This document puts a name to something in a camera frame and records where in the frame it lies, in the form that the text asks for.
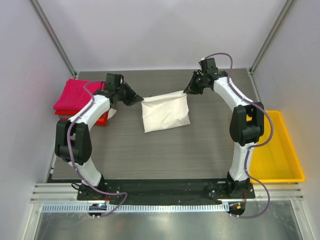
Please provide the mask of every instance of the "cable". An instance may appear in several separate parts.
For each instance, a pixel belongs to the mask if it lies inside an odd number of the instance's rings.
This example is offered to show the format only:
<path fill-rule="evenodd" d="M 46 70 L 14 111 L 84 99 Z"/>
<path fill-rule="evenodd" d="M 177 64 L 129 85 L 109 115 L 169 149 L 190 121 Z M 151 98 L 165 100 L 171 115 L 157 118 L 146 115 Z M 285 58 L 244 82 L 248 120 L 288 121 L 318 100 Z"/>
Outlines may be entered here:
<path fill-rule="evenodd" d="M 268 210 L 268 208 L 269 208 L 269 206 L 270 206 L 270 201 L 271 201 L 271 199 L 270 199 L 269 190 L 267 189 L 266 185 L 265 185 L 264 183 L 262 183 L 260 180 L 256 179 L 255 177 L 253 177 L 253 176 L 251 176 L 251 175 L 249 174 L 248 168 L 247 168 L 247 163 L 248 163 L 248 159 L 249 159 L 250 150 L 251 150 L 252 148 L 262 147 L 262 146 L 268 144 L 268 143 L 271 141 L 271 139 L 272 139 L 272 137 L 273 137 L 273 135 L 274 135 L 274 124 L 273 124 L 272 119 L 271 119 L 271 117 L 269 116 L 269 114 L 268 114 L 262 107 L 258 106 L 258 105 L 255 104 L 254 102 L 251 102 L 251 101 L 247 100 L 246 98 L 244 98 L 244 97 L 234 88 L 234 86 L 233 86 L 232 83 L 230 82 L 230 75 L 231 75 L 231 71 L 232 71 L 232 69 L 233 69 L 233 64 L 234 64 L 234 60 L 233 60 L 233 58 L 231 57 L 230 54 L 225 53 L 225 52 L 217 52 L 217 53 L 214 53 L 214 54 L 211 54 L 211 55 L 205 57 L 205 59 L 211 58 L 211 57 L 216 56 L 216 55 L 225 55 L 225 56 L 228 56 L 229 59 L 230 59 L 230 69 L 229 69 L 229 73 L 228 73 L 228 75 L 227 75 L 227 83 L 228 83 L 228 86 L 231 88 L 231 90 L 234 92 L 234 94 L 236 94 L 236 95 L 237 95 L 240 99 L 242 99 L 242 101 L 244 101 L 245 103 L 250 104 L 250 105 L 254 106 L 255 108 L 257 108 L 259 111 L 261 111 L 261 112 L 266 116 L 266 118 L 268 119 L 268 121 L 269 121 L 269 123 L 270 123 L 270 136 L 269 136 L 269 138 L 268 138 L 265 142 L 263 142 L 263 143 L 261 143 L 261 144 L 256 144 L 256 145 L 251 145 L 251 146 L 249 146 L 249 147 L 247 148 L 246 155 L 245 155 L 245 159 L 244 159 L 244 172 L 245 172 L 245 174 L 246 174 L 250 179 L 258 182 L 258 183 L 264 188 L 264 190 L 265 190 L 265 192 L 266 192 L 266 195 L 267 195 L 267 198 L 268 198 L 267 204 L 266 204 L 264 210 L 263 210 L 262 212 L 256 214 L 256 215 L 252 215 L 252 216 L 239 216 L 239 215 L 231 214 L 233 217 L 240 218 L 240 219 L 254 219 L 254 218 L 260 217 L 261 215 L 263 215 L 263 214 Z"/>
<path fill-rule="evenodd" d="M 72 151 L 72 145 L 71 145 L 71 130 L 73 128 L 73 126 L 75 125 L 75 123 L 87 112 L 89 111 L 89 109 L 95 104 L 95 97 L 94 95 L 89 91 L 89 89 L 87 89 L 87 86 L 92 84 L 92 83 L 96 83 L 96 82 L 101 82 L 101 81 L 91 81 L 86 83 L 83 88 L 84 90 L 91 96 L 91 103 L 90 105 L 83 110 L 83 112 L 81 112 L 75 119 L 73 122 L 71 122 L 67 132 L 66 132 L 66 142 L 67 142 L 67 146 L 68 146 L 68 150 L 69 150 L 69 154 L 70 154 L 70 160 L 72 163 L 72 167 L 75 170 L 75 172 L 78 174 L 78 176 L 80 177 L 80 179 L 89 187 L 91 187 L 93 190 L 95 190 L 96 192 L 103 194 L 103 195 L 108 195 L 108 196 L 122 196 L 124 195 L 124 198 L 122 199 L 122 201 L 111 211 L 102 214 L 100 217 L 107 217 L 109 215 L 111 215 L 112 213 L 114 213 L 122 204 L 124 204 L 124 202 L 126 201 L 127 197 L 128 197 L 128 193 L 127 192 L 119 192 L 119 193 L 111 193 L 111 192 L 105 192 L 105 191 L 101 191 L 99 189 L 97 189 L 95 186 L 93 186 L 90 182 L 88 182 L 79 172 L 77 166 L 76 166 L 76 162 L 75 162 L 75 158 L 74 158 L 74 154 Z"/>

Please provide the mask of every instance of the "black clamp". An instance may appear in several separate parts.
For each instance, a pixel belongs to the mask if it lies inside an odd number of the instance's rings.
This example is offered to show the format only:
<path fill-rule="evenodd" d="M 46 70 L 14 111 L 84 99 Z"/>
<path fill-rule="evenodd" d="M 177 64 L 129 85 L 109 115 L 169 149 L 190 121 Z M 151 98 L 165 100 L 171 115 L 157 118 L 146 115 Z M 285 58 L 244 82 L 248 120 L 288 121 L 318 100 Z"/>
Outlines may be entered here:
<path fill-rule="evenodd" d="M 264 108 L 261 102 L 255 104 Z M 241 146 L 257 143 L 265 131 L 263 112 L 253 105 L 236 106 L 233 109 L 229 131 L 232 140 Z"/>
<path fill-rule="evenodd" d="M 204 88 L 214 90 L 215 80 L 227 77 L 225 71 L 219 71 L 214 58 L 204 59 L 199 62 L 201 70 L 194 71 L 191 81 L 183 91 L 186 94 L 203 94 Z"/>
<path fill-rule="evenodd" d="M 124 76 L 112 73 L 107 73 L 104 88 L 95 91 L 94 95 L 105 96 L 112 104 L 122 101 L 127 106 L 144 100 L 124 81 Z"/>
<path fill-rule="evenodd" d="M 55 147 L 54 152 L 65 162 L 70 162 L 70 154 L 67 144 L 67 131 L 71 124 L 69 120 L 59 120 L 56 124 L 55 131 Z M 92 145 L 88 125 L 85 123 L 75 123 L 71 129 L 71 136 L 75 134 L 75 138 L 71 139 L 72 153 L 74 161 L 79 165 L 86 163 L 92 153 Z"/>

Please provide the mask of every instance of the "metal floor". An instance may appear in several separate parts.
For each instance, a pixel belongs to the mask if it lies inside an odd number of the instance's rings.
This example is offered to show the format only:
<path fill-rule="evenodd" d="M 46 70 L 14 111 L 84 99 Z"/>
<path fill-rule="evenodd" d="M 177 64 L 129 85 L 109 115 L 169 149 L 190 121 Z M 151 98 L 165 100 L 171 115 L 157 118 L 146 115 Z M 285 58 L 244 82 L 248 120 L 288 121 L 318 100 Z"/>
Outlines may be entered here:
<path fill-rule="evenodd" d="M 262 211 L 266 202 L 247 202 L 246 215 Z M 288 201 L 272 201 L 255 219 L 236 219 L 225 212 L 114 214 L 68 228 L 87 213 L 42 213 L 35 240 L 302 240 Z"/>
<path fill-rule="evenodd" d="M 184 90 L 193 70 L 117 71 L 142 97 Z M 80 72 L 80 80 L 105 80 L 106 72 Z M 256 100 L 245 69 L 231 76 L 247 97 Z M 190 125 L 144 133 L 142 108 L 118 103 L 107 126 L 90 131 L 92 160 L 108 179 L 225 178 L 234 144 L 229 134 L 232 111 L 223 99 L 205 89 L 188 95 Z M 77 179 L 73 169 L 57 159 L 52 179 Z"/>

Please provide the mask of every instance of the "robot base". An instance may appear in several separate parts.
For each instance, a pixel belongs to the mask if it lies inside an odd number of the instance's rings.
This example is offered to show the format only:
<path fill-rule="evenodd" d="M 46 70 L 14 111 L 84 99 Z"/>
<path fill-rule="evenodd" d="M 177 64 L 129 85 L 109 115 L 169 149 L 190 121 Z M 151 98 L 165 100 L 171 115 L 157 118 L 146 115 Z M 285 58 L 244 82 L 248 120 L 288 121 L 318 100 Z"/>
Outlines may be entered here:
<path fill-rule="evenodd" d="M 99 188 L 110 193 L 127 192 L 126 205 L 214 205 L 221 200 L 254 199 L 253 185 L 248 183 L 239 196 L 232 196 L 227 178 L 205 179 L 108 179 L 105 185 L 100 181 Z M 106 196 L 95 193 L 90 187 L 81 185 L 79 201 L 105 200 Z M 122 197 L 111 196 L 110 204 L 119 204 Z"/>

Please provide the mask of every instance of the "white cable tray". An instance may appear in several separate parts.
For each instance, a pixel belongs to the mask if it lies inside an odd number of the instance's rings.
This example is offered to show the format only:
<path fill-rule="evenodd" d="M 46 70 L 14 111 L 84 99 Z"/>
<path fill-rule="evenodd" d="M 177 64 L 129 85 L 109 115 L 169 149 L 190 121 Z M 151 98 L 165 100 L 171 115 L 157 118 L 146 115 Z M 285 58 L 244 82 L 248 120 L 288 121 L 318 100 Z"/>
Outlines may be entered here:
<path fill-rule="evenodd" d="M 42 213 L 103 213 L 109 212 L 116 205 L 107 204 L 106 210 L 89 210 L 92 203 L 45 203 Z M 122 205 L 116 213 L 182 213 L 182 212 L 225 212 L 229 211 L 228 202 L 219 205 L 172 205 L 172 206 L 145 206 Z"/>

